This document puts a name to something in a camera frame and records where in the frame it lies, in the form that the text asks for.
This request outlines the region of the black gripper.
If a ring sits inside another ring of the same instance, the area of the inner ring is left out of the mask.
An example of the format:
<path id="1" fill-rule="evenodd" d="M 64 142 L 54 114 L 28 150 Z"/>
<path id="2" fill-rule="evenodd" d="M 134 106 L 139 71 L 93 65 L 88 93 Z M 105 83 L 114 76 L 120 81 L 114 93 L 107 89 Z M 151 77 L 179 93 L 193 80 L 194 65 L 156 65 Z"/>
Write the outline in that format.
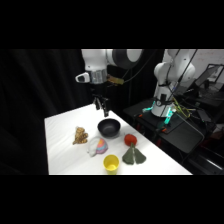
<path id="1" fill-rule="evenodd" d="M 105 83 L 102 84 L 91 84 L 90 85 L 91 94 L 94 97 L 94 104 L 96 109 L 101 109 L 100 100 L 98 98 L 102 98 L 102 109 L 104 111 L 104 117 L 109 116 L 108 111 L 108 99 L 106 99 L 107 85 Z"/>

